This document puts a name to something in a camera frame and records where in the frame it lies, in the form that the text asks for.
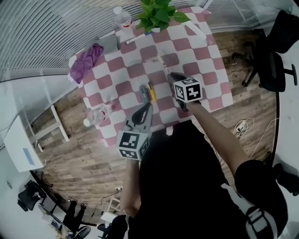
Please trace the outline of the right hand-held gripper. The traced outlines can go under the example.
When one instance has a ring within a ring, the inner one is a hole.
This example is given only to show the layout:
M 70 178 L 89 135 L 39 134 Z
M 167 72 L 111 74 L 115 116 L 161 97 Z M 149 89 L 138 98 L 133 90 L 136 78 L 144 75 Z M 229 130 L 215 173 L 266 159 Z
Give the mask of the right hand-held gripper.
M 187 103 L 197 102 L 203 98 L 201 82 L 196 78 L 187 78 L 183 73 L 171 72 L 167 74 L 172 96 L 175 96 L 181 110 L 188 112 Z

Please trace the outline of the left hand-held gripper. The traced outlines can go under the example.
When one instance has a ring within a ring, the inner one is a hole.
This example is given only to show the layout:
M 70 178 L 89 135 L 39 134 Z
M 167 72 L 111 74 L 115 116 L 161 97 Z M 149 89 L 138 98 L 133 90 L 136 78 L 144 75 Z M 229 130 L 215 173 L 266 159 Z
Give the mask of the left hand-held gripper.
M 150 146 L 150 128 L 153 105 L 144 103 L 126 117 L 125 124 L 118 132 L 117 149 L 121 157 L 141 160 Z

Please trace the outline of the cream white pen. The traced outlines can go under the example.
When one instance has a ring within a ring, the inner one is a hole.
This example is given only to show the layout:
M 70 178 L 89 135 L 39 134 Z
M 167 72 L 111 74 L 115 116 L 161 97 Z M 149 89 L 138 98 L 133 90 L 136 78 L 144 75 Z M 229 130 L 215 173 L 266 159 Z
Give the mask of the cream white pen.
M 157 54 L 157 58 L 158 58 L 158 60 L 160 61 L 160 63 L 162 64 L 162 66 L 163 66 L 165 72 L 166 72 L 167 74 L 170 74 L 170 71 L 169 71 L 168 67 L 167 67 L 166 64 L 164 63 L 163 59 L 159 56 L 159 54 Z

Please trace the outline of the person's right forearm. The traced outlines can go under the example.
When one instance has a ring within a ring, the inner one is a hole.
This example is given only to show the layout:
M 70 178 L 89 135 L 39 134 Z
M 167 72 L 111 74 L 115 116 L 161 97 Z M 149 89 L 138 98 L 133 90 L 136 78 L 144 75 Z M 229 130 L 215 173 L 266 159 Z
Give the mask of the person's right forearm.
M 206 133 L 233 176 L 238 167 L 249 160 L 238 139 L 199 103 L 186 104 Z

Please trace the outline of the person's left forearm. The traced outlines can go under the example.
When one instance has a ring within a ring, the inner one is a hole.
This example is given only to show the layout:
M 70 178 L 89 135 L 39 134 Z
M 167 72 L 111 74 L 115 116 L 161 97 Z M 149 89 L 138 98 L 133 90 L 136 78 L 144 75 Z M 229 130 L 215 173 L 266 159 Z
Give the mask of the person's left forearm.
M 134 218 L 141 206 L 139 161 L 127 159 L 126 175 L 121 193 L 121 209 Z

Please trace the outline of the pink white checkered table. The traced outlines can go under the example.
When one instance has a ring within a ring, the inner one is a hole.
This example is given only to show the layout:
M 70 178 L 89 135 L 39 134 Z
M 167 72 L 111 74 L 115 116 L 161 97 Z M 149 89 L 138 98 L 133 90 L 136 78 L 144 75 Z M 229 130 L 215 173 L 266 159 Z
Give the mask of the pink white checkered table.
M 181 72 L 201 82 L 202 105 L 210 112 L 232 105 L 233 97 L 219 48 L 207 24 L 210 13 L 200 7 L 181 9 L 206 35 L 203 40 L 185 24 L 172 21 L 160 33 L 152 33 L 129 45 L 125 41 L 142 34 L 140 29 L 117 31 L 120 49 L 100 56 L 94 68 L 79 84 L 85 105 L 95 109 L 100 104 L 111 105 L 111 116 L 98 125 L 98 138 L 106 146 L 114 146 L 127 115 L 142 103 L 140 86 L 151 82 L 156 95 L 153 103 L 152 130 L 159 130 L 190 119 L 172 97 L 166 73 L 160 61 L 142 63 L 143 60 L 163 59 L 170 71 Z

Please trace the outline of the small black office chair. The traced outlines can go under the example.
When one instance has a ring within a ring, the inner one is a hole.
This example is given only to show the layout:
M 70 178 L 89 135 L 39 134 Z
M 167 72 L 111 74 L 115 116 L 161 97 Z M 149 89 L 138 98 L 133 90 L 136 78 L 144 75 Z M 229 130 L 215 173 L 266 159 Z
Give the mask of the small black office chair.
M 24 211 L 32 211 L 35 204 L 40 200 L 44 200 L 46 197 L 47 195 L 42 188 L 36 182 L 30 180 L 25 185 L 25 190 L 18 194 L 17 204 Z

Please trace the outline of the clear water bottle red label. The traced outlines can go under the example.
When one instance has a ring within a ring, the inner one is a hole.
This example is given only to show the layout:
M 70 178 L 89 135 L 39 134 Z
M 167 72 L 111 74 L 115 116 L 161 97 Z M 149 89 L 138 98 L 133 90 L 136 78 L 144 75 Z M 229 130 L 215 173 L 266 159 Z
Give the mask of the clear water bottle red label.
M 119 25 L 119 27 L 123 30 L 129 30 L 133 23 L 131 14 L 120 6 L 116 6 L 113 9 L 113 12 L 115 14 L 114 20 Z
M 97 108 L 89 111 L 87 117 L 83 120 L 83 124 L 86 127 L 91 125 L 99 125 L 105 121 L 112 113 L 110 105 L 100 104 Z

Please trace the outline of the white paper strip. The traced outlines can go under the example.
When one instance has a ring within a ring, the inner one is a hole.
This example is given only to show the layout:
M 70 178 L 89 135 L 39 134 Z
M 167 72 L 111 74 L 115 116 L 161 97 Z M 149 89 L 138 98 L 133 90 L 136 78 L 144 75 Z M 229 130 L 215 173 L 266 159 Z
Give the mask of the white paper strip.
M 194 32 L 197 36 L 202 38 L 203 40 L 206 40 L 206 35 L 198 28 L 192 21 L 185 22 L 185 25 Z

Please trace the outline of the green potted plant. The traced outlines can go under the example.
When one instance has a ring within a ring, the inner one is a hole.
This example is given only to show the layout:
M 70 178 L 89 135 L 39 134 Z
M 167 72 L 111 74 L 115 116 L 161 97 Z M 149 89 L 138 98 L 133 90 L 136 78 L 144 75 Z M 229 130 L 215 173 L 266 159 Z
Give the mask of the green potted plant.
M 153 29 L 159 32 L 169 27 L 170 21 L 185 23 L 191 19 L 174 6 L 169 6 L 171 0 L 140 0 L 143 12 L 136 17 L 140 20 L 136 28 L 143 28 L 145 33 Z

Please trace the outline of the grey pad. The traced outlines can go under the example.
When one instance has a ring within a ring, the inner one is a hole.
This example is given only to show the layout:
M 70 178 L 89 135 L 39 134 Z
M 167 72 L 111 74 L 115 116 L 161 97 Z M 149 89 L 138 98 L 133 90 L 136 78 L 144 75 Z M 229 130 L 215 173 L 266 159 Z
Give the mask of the grey pad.
M 97 44 L 99 44 L 103 48 L 104 55 L 109 53 L 114 53 L 119 50 L 119 44 L 118 39 L 116 35 L 109 35 L 103 38 L 100 38 L 97 41 Z

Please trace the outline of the person's black clothed body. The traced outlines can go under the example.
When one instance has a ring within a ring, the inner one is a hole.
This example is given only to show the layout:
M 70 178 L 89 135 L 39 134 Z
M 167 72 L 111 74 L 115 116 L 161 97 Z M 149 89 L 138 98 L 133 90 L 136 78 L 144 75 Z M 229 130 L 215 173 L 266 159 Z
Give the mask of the person's black clothed body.
M 107 239 L 249 239 L 220 163 L 191 121 L 155 132 L 139 169 L 141 206 L 118 216 Z

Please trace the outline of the purple cloth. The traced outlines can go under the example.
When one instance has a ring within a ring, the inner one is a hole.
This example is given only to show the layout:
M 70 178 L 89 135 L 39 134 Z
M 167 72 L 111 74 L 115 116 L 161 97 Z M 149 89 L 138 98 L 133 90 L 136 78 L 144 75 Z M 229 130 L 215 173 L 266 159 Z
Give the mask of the purple cloth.
M 68 78 L 80 84 L 84 76 L 94 67 L 96 61 L 102 55 L 104 48 L 99 44 L 93 44 L 83 52 L 71 66 Z

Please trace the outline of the white wooden stool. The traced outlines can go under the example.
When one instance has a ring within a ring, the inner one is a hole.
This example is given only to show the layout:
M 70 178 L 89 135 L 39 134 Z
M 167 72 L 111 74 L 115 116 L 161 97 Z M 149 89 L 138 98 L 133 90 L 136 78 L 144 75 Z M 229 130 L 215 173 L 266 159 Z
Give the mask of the white wooden stool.
M 108 206 L 104 210 L 101 220 L 112 223 L 117 214 L 121 211 L 120 200 L 114 196 L 111 197 Z

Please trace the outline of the blue paper sheet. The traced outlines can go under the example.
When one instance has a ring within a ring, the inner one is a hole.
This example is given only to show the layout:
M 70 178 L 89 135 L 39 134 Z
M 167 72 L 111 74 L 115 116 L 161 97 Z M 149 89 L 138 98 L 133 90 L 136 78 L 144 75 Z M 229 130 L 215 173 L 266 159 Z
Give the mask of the blue paper sheet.
M 24 154 L 25 154 L 25 156 L 26 156 L 26 158 L 27 158 L 27 160 L 28 160 L 28 163 L 29 163 L 30 165 L 35 166 L 34 160 L 32 159 L 29 150 L 28 150 L 27 148 L 23 148 L 23 151 L 24 151 Z

